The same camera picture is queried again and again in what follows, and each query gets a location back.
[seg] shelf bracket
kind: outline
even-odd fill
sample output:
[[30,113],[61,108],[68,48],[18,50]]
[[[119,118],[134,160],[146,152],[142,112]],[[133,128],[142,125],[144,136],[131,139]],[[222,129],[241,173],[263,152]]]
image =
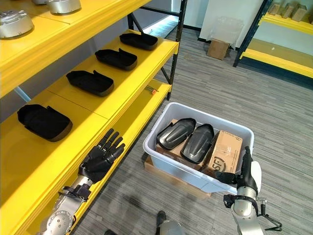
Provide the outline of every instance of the shelf bracket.
[[31,98],[19,87],[14,88],[16,94],[18,94],[24,101],[29,102]]
[[250,29],[248,31],[248,33],[246,34],[243,42],[241,43],[240,47],[239,47],[239,51],[237,53],[237,56],[235,58],[235,61],[234,61],[234,64],[233,64],[233,67],[236,67],[239,63],[239,60],[241,59],[242,57],[242,53],[245,52],[245,50],[247,49],[247,47],[249,46],[256,30],[258,29],[259,27],[259,24],[260,24],[260,20],[262,19],[262,17],[266,14],[266,12],[268,11],[269,9],[269,6],[270,4],[272,3],[273,0],[263,0],[261,6],[260,6],[260,9],[258,11],[258,13],[256,14],[251,26],[250,26]]
[[168,84],[170,84],[170,82],[171,82],[170,78],[168,77],[168,75],[167,75],[167,73],[166,73],[166,71],[165,71],[165,69],[163,67],[161,68],[161,71],[162,71],[164,77],[166,78]]
[[[166,10],[162,10],[162,9],[158,9],[158,8],[152,8],[152,7],[146,7],[146,6],[142,6],[141,9],[154,11],[154,12],[158,12],[158,13],[163,13],[163,14],[167,14],[167,15],[172,15],[172,16],[178,16],[179,19],[178,19],[177,32],[176,32],[176,42],[180,42],[182,29],[184,26],[186,6],[187,6],[187,0],[181,0],[179,12],[166,11]],[[143,33],[143,30],[140,27],[139,22],[137,21],[137,19],[133,13],[129,14],[127,16],[127,19],[128,19],[128,28],[129,29],[134,29],[134,23],[135,23],[138,30],[141,33]],[[172,85],[174,82],[174,75],[175,75],[175,69],[176,69],[176,64],[177,64],[178,51],[179,51],[179,47],[177,49],[177,54],[173,55],[170,77],[167,75],[165,69],[163,67],[161,68],[162,73],[164,74],[168,84],[170,84],[170,85]],[[169,92],[167,94],[167,100],[170,100],[170,97],[171,97],[171,92]]]

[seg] sf logo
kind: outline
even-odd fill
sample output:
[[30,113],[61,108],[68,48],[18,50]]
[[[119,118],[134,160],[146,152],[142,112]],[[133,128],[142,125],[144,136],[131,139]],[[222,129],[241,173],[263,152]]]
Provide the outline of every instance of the sf logo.
[[212,167],[220,172],[224,172],[226,169],[226,163],[222,158],[214,157]]

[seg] shelf board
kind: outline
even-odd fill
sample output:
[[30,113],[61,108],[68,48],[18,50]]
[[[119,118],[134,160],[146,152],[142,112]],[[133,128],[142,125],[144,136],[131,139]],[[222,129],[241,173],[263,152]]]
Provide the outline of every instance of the shelf board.
[[35,30],[11,40],[0,40],[3,97],[52,62],[112,25],[150,0],[81,0],[82,9],[73,14],[55,16],[46,6],[30,0],[0,1],[0,9],[26,9]]
[[[158,90],[156,94],[152,95],[150,91],[143,90],[137,99],[132,103],[129,109],[125,112],[124,116],[117,121],[117,123],[113,126],[113,128],[118,131],[123,137],[123,143],[125,143],[125,151],[123,154],[114,162],[110,171],[107,173],[105,178],[98,182],[97,184],[91,187],[91,195],[89,196],[89,201],[84,203],[80,209],[75,214],[77,220],[74,226],[78,223],[79,219],[82,217],[88,206],[92,203],[93,199],[96,197],[98,192],[101,190],[103,185],[110,178],[114,170],[122,161],[122,158],[126,155],[127,151],[132,146],[133,142],[140,134],[143,127],[149,121],[150,117],[155,112],[156,108],[161,104],[164,97],[166,97],[167,93],[170,91],[171,86],[161,83],[156,80],[152,80],[149,83],[149,86]],[[65,185],[70,185],[76,178],[76,172],[67,180]],[[40,213],[40,215],[34,220],[31,226],[27,229],[27,232],[30,234],[35,234],[38,232],[41,221],[47,217],[55,204],[57,194],[54,195],[53,199],[49,202],[46,208]]]
[[[128,30],[127,32],[138,33],[132,30]],[[92,55],[73,69],[73,71],[86,70],[89,72],[96,70],[112,78],[114,80],[114,90],[110,95],[99,98],[98,96],[89,94],[72,86],[66,76],[60,78],[48,87],[47,90],[105,117],[110,122],[115,122],[122,116],[123,111],[130,106],[132,101],[140,94],[142,89],[156,75],[165,62],[177,52],[178,46],[179,44],[177,42],[159,38],[158,46],[153,51],[147,51],[125,45],[117,37],[104,48],[114,50],[122,48],[127,52],[135,54],[138,57],[135,69],[124,71],[103,64],[96,59],[95,55]]]
[[300,22],[293,21],[291,18],[282,18],[281,15],[271,15],[268,12],[261,18],[259,24],[268,22],[282,27],[287,27],[303,33],[313,35],[313,24],[309,22],[309,15],[305,15]]
[[296,50],[252,39],[243,56],[313,78],[313,56]]
[[108,120],[49,91],[30,103],[51,106],[73,122],[61,141],[28,131],[13,114],[0,126],[1,234],[20,234],[77,169]]

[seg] black metal shelf frame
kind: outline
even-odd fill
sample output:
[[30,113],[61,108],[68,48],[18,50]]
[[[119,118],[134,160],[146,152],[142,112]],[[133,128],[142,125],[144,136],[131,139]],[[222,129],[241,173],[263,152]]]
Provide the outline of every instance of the black metal shelf frame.
[[[179,19],[178,19],[178,25],[177,25],[175,41],[176,42],[180,42],[181,34],[182,34],[182,28],[183,28],[183,25],[184,25],[186,6],[187,6],[187,0],[181,0],[179,12],[166,11],[166,10],[153,8],[153,7],[146,7],[146,6],[142,6],[141,9],[148,10],[148,11],[154,11],[154,12],[158,12],[158,13],[163,13],[163,14],[167,14],[167,15],[171,15],[171,16],[177,16]],[[137,21],[137,19],[134,16],[133,13],[131,13],[131,14],[129,14],[127,16],[127,20],[128,20],[128,28],[129,29],[134,29],[134,23],[135,23],[135,25],[137,26],[138,30],[141,33],[143,33],[143,30],[142,30],[139,22]],[[177,58],[178,58],[178,52],[177,52],[177,54],[173,55],[170,76],[168,76],[168,74],[166,73],[166,71],[165,71],[165,69],[163,67],[161,68],[162,73],[164,74],[168,84],[170,84],[170,85],[172,85],[173,82],[174,82],[174,75],[175,75],[175,69],[176,69],[176,64],[177,64]],[[172,90],[167,94],[167,100],[170,100],[171,92],[172,92]]]
[[255,18],[254,18],[254,20],[252,22],[252,25],[249,28],[248,33],[246,34],[243,42],[241,43],[241,45],[239,47],[239,51],[238,51],[237,56],[235,58],[233,67],[236,67],[238,65],[242,53],[245,52],[245,50],[249,46],[249,44],[250,44],[250,42],[251,42],[251,40],[252,40],[256,30],[259,27],[259,22],[260,22],[261,18],[268,11],[269,6],[271,5],[272,1],[273,0],[263,0],[258,13],[256,14],[256,16],[255,16]]

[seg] cardboard box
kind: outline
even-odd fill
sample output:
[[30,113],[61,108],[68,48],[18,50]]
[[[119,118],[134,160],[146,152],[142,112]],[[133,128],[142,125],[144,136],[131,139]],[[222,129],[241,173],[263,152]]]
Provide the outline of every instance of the cardboard box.
[[207,55],[213,58],[223,60],[226,56],[229,45],[229,43],[212,39],[209,50],[207,51]]
[[214,171],[235,173],[243,139],[227,131],[215,135],[201,172],[214,177]]
[[[172,123],[175,123],[177,122],[176,119],[173,119],[171,121]],[[159,144],[156,144],[156,152],[160,153],[160,154],[163,154],[165,155],[166,157],[169,157],[179,163],[182,163],[190,168],[193,168],[194,170],[200,170],[201,167],[203,166],[203,162],[204,160],[199,163],[199,164],[193,164],[191,162],[189,162],[188,160],[186,160],[185,158],[183,158],[181,155],[180,155],[180,151],[182,150],[182,148],[184,147],[186,141],[188,139],[186,139],[183,143],[181,143],[180,145],[176,146],[175,148],[173,148],[172,150],[166,150],[164,148],[162,148]]]
[[305,13],[307,12],[307,7],[305,5],[301,5],[301,4],[298,4],[293,13],[292,13],[292,20],[293,21],[301,21],[302,18],[304,17]]
[[282,11],[282,18],[288,18],[292,14],[294,6],[290,3],[287,3],[284,10]]
[[280,4],[277,2],[273,2],[273,4],[269,7],[268,13],[271,15],[276,15],[279,10]]

